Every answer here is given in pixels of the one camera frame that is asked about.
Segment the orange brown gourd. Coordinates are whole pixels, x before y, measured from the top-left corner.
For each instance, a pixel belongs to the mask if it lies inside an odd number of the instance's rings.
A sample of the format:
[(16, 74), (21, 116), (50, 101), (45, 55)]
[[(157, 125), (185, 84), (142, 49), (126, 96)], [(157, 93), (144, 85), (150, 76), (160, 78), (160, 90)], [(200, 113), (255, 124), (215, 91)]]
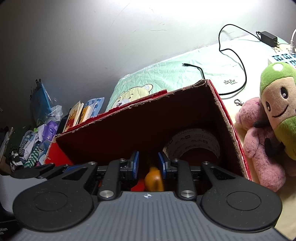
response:
[(156, 167), (151, 167), (144, 179), (145, 189), (149, 192), (164, 191), (164, 184), (161, 172)]

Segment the pile of clothes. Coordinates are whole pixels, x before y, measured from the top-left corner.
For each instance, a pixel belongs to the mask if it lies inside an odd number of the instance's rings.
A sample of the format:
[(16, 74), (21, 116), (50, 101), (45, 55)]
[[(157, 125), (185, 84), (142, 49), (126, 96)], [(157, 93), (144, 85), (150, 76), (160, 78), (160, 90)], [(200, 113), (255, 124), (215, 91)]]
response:
[(57, 130), (58, 125), (54, 121), (37, 128), (24, 126), (15, 130), (6, 149), (6, 161), (11, 171), (43, 165)]

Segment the tape roll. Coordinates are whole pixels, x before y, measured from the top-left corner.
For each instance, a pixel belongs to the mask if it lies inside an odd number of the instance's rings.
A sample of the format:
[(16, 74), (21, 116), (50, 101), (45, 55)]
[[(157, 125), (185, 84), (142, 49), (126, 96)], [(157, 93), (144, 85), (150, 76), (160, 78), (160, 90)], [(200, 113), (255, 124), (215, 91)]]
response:
[(220, 145), (217, 138), (201, 128), (191, 128), (175, 134), (163, 147), (169, 159), (179, 158), (192, 149), (205, 149), (220, 157)]

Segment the large red cardboard box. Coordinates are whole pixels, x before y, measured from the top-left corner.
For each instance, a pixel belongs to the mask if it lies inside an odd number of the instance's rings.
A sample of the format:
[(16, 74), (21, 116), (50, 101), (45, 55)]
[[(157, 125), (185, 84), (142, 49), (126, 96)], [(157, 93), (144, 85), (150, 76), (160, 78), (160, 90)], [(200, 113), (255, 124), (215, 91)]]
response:
[(158, 161), (173, 136), (200, 128), (211, 133), (220, 146), (216, 165), (251, 179), (248, 163), (229, 113), (210, 80), (171, 92), (159, 91), (113, 108), (85, 123), (56, 135), (46, 163), (102, 166), (139, 153), (139, 167)]

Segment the blue plastic bag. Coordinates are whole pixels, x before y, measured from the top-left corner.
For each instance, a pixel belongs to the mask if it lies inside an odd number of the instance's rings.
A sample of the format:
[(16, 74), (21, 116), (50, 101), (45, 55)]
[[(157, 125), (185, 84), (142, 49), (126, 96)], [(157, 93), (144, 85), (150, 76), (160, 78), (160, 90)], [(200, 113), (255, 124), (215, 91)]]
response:
[(36, 126), (40, 126), (52, 116), (50, 97), (41, 79), (35, 80), (36, 86), (30, 94), (30, 111)]

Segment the books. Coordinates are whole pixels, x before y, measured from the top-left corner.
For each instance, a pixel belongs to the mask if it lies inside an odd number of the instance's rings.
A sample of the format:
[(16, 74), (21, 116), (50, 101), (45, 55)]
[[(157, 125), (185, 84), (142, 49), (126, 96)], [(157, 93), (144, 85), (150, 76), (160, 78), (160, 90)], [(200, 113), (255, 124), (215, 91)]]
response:
[(81, 101), (77, 102), (70, 109), (63, 132), (67, 132), (67, 130), (69, 130), (70, 128), (79, 125), (90, 118), (98, 116), (103, 103), (104, 97), (93, 98), (85, 103)]

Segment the bear print pillow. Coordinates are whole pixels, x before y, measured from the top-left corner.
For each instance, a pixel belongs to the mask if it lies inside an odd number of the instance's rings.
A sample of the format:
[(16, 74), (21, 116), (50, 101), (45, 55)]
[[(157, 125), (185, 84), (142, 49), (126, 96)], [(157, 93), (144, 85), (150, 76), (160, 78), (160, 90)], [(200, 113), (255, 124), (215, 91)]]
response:
[(121, 78), (114, 88), (106, 111), (162, 90), (170, 92), (193, 85), (204, 78), (199, 63), (172, 59), (161, 61)]

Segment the pink plush toy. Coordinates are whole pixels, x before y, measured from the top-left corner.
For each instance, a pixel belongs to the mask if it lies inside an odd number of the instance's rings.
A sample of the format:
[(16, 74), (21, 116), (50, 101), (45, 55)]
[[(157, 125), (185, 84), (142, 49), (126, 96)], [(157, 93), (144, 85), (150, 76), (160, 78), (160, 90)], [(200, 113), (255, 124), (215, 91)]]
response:
[(236, 125), (246, 131), (243, 141), (245, 156), (252, 161), (260, 185), (277, 192), (286, 176), (295, 176), (295, 160), (278, 151), (280, 142), (269, 124), (259, 97), (246, 101), (236, 113)]

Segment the green monkey plush toy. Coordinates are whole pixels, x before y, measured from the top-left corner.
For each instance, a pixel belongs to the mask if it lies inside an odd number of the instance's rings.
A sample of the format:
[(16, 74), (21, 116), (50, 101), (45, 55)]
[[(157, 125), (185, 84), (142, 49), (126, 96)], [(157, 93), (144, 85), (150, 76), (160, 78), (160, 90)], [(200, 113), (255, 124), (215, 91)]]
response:
[(295, 160), (295, 68), (285, 62), (268, 65), (260, 77), (260, 100), (280, 143), (265, 150), (285, 151)]

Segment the black power adapter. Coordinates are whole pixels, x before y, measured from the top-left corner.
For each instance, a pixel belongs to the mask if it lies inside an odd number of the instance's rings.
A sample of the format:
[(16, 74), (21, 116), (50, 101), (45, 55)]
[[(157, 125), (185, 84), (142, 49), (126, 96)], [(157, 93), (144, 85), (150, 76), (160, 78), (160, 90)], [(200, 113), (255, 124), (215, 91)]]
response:
[(264, 44), (269, 45), (270, 47), (274, 48), (278, 46), (278, 38), (267, 32), (267, 31), (263, 31), (263, 32), (256, 32), (257, 37), (260, 39), (260, 41), (262, 41)]

